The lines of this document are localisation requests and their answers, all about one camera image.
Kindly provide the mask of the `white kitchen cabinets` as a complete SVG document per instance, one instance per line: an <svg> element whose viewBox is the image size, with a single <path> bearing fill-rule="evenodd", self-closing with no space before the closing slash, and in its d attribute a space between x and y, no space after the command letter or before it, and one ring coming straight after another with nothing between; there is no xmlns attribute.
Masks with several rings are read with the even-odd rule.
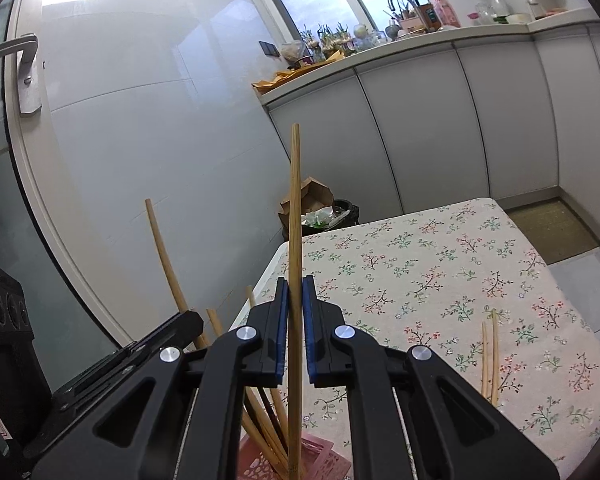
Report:
<svg viewBox="0 0 600 480"><path fill-rule="evenodd" d="M302 168L366 221L476 197L560 194L600 232L600 20L402 39L312 70L261 100L302 134Z"/></svg>

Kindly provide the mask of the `black kitchen faucet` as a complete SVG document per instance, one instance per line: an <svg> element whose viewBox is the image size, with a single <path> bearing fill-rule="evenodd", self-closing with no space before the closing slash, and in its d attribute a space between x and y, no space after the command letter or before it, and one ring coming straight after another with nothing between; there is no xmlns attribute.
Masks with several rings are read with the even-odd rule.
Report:
<svg viewBox="0 0 600 480"><path fill-rule="evenodd" d="M419 0L387 0L388 8L394 14L397 20L407 20L408 18L422 18L420 14Z"/></svg>

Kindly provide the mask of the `long wooden stick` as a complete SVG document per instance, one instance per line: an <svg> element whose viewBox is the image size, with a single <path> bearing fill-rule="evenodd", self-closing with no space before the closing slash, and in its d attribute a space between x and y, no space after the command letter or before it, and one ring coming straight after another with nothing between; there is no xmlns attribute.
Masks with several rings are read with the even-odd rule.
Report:
<svg viewBox="0 0 600 480"><path fill-rule="evenodd" d="M155 215L154 205L152 204L150 198L146 198L146 200L144 200L144 204L147 212L149 225L151 228L152 237L154 238L155 246L162 265L162 270L164 276L166 277L166 282L169 285L172 297L174 299L176 307L178 308L178 312L187 312L189 311L189 306L185 299L184 292L181 289L180 283L178 282L178 278L176 277L176 274L174 272L168 252L166 251L166 245L164 244L158 226L158 221Z"/></svg>

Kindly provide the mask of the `pink plastic basket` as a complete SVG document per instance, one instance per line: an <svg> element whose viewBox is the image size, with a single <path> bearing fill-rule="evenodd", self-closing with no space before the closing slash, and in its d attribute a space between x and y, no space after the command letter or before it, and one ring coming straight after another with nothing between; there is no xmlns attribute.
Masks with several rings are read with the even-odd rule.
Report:
<svg viewBox="0 0 600 480"><path fill-rule="evenodd" d="M350 460L334 450L332 442L302 434L302 463L305 479L347 479L352 467ZM246 434L240 440L237 479L278 479L278 474L264 457L260 448Z"/></svg>

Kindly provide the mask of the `floral tablecloth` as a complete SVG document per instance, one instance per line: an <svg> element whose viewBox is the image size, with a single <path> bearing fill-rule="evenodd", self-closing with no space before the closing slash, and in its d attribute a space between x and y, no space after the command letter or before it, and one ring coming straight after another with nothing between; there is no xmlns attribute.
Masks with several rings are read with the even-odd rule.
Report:
<svg viewBox="0 0 600 480"><path fill-rule="evenodd" d="M498 315L498 410L568 477L600 437L600 343L528 238L487 197L302 240L318 298L384 346L426 344L481 386Z"/></svg>

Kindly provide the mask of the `black equipment case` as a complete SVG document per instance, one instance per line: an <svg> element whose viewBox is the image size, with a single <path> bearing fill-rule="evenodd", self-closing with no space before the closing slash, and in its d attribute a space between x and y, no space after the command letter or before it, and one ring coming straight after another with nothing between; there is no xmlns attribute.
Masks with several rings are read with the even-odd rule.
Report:
<svg viewBox="0 0 600 480"><path fill-rule="evenodd" d="M63 432L97 400L164 347L185 348L204 322L188 311L171 316L139 341L105 356L52 390L33 347L34 333L20 283L0 268L0 435L5 474L28 478Z"/></svg>

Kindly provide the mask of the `black trash bin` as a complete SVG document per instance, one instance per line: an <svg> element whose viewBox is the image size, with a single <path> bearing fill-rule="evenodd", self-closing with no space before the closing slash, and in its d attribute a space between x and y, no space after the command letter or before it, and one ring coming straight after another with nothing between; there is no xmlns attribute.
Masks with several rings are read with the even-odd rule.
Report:
<svg viewBox="0 0 600 480"><path fill-rule="evenodd" d="M316 205L301 216L303 236L357 226L360 223L360 208L348 200L333 200L330 205Z"/></svg>

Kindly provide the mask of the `brown floor mat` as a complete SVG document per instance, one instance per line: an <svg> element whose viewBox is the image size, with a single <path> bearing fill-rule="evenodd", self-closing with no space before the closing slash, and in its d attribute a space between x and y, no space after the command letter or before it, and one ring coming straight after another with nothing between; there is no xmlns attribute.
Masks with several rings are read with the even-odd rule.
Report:
<svg viewBox="0 0 600 480"><path fill-rule="evenodd" d="M560 198L507 211L547 264L580 256L600 240Z"/></svg>

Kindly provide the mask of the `brown cardboard box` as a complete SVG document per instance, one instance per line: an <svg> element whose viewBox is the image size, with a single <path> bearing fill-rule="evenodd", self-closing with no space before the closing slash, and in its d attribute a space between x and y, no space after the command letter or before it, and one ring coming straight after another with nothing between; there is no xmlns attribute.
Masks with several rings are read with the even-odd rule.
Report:
<svg viewBox="0 0 600 480"><path fill-rule="evenodd" d="M301 182L302 214L308 214L323 207L332 206L333 202L334 194L332 194L332 190L326 184L312 177L308 177ZM288 238L289 231L289 207L290 195L287 194L280 202L280 211L278 212L278 218L283 226L283 236L285 238Z"/></svg>

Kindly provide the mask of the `yellow bags on counter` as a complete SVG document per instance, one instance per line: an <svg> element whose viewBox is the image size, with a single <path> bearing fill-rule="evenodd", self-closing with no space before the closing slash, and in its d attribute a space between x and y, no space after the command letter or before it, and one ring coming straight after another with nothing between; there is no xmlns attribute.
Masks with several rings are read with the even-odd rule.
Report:
<svg viewBox="0 0 600 480"><path fill-rule="evenodd" d="M259 80L253 82L251 84L251 87L255 92L258 92L260 96L263 96L265 93L279 88L280 86L286 84L289 81L297 79L305 74L314 72L314 70L318 70L319 68L329 66L329 64L334 64L336 62L342 61L345 58L346 57L340 51L337 51L326 61L315 64L302 65L300 68L293 68L292 70L279 70L274 74L272 80Z"/></svg>

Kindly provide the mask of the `potted plants on sill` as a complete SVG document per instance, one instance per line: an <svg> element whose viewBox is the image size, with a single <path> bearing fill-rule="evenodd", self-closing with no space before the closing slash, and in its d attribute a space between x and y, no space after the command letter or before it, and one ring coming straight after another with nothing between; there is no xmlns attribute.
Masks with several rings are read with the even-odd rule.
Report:
<svg viewBox="0 0 600 480"><path fill-rule="evenodd" d="M341 23L338 23L335 28L318 24L316 32L303 26L300 30L300 38L315 62L325 61L335 54L347 58L375 45L372 31L364 24L355 26L353 32Z"/></svg>

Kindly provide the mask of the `wooden knife block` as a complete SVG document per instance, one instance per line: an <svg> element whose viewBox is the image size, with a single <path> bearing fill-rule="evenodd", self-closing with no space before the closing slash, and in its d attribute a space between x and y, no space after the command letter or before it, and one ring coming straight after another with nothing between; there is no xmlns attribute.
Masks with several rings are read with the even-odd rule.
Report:
<svg viewBox="0 0 600 480"><path fill-rule="evenodd" d="M408 12L404 11L399 23L402 29L408 34L436 32L442 27L442 23L431 3L416 6L416 8Z"/></svg>

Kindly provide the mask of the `pink bottle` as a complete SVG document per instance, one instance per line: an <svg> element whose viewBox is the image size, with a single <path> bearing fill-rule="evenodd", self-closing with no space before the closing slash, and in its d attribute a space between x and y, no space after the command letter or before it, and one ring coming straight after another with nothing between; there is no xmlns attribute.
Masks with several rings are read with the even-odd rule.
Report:
<svg viewBox="0 0 600 480"><path fill-rule="evenodd" d="M460 27L458 19L448 0L431 0L438 19L444 26Z"/></svg>

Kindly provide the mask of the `black wall switch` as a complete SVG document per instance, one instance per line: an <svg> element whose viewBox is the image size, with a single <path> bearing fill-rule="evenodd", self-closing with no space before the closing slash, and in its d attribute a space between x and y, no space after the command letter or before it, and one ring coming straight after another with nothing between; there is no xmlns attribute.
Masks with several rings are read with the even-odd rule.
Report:
<svg viewBox="0 0 600 480"><path fill-rule="evenodd" d="M260 44L260 47L261 47L263 53L266 56L272 56L272 58L279 57L279 52L278 52L277 48L274 46L274 44L270 44L269 42L265 42L265 41L260 41L259 44Z"/></svg>

